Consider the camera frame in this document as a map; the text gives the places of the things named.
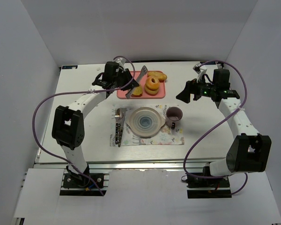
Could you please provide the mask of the metal serving tongs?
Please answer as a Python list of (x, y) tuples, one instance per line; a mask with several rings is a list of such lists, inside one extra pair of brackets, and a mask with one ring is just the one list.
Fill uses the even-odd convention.
[(132, 97), (131, 94), (132, 94), (132, 92), (134, 91), (134, 89), (135, 89), (136, 87), (141, 86), (140, 81), (141, 81), (142, 78), (147, 74), (147, 72), (148, 72), (147, 67), (146, 67), (146, 66), (143, 66), (143, 67), (141, 68), (141, 71), (140, 71), (138, 77), (136, 78), (136, 80), (133, 80), (133, 82), (132, 82), (132, 84), (133, 84), (132, 88), (130, 88), (130, 89), (128, 90), (128, 92), (126, 93), (126, 95), (125, 95), (125, 97), (126, 97), (127, 99), (130, 99), (130, 98)]

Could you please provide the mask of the glazed top donut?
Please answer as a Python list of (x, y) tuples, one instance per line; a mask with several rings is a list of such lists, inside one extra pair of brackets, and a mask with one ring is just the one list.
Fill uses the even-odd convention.
[(146, 79), (145, 85), (147, 88), (151, 89), (151, 90), (157, 90), (160, 87), (160, 82), (159, 79), (155, 76), (149, 76)]

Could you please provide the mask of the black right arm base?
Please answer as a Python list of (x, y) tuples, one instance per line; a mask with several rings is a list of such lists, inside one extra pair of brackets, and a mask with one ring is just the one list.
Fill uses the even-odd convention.
[(232, 197), (228, 179), (199, 179), (184, 175), (181, 177), (181, 181), (187, 184), (188, 199), (219, 199)]

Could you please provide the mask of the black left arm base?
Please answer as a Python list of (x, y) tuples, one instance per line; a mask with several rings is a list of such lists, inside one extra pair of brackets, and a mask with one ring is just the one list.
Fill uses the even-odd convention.
[(81, 176), (70, 171), (69, 166), (64, 170), (64, 175), (60, 187), (60, 196), (104, 196), (109, 184), (108, 173), (89, 173), (92, 178)]

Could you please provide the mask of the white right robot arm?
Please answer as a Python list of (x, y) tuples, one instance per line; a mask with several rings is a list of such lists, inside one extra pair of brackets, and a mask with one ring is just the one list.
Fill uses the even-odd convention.
[(203, 174), (203, 178), (219, 179), (235, 173), (263, 172), (272, 141), (253, 126), (243, 109), (239, 94), (230, 89), (229, 70), (215, 69), (212, 81), (206, 82), (206, 67), (196, 65), (193, 69), (198, 77), (187, 81), (184, 90), (176, 98), (185, 103), (190, 102), (191, 95), (194, 95), (195, 101), (200, 97), (211, 98), (224, 115), (234, 137), (226, 157), (209, 163), (209, 171)]

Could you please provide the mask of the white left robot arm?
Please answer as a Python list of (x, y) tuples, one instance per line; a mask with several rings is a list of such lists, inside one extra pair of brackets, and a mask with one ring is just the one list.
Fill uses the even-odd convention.
[(75, 174), (89, 173), (81, 144), (85, 136), (84, 119), (101, 102), (117, 90), (133, 91), (139, 84), (124, 64), (128, 59), (117, 56), (105, 64), (90, 89), (73, 103), (55, 110), (52, 137), (65, 153), (68, 169)]

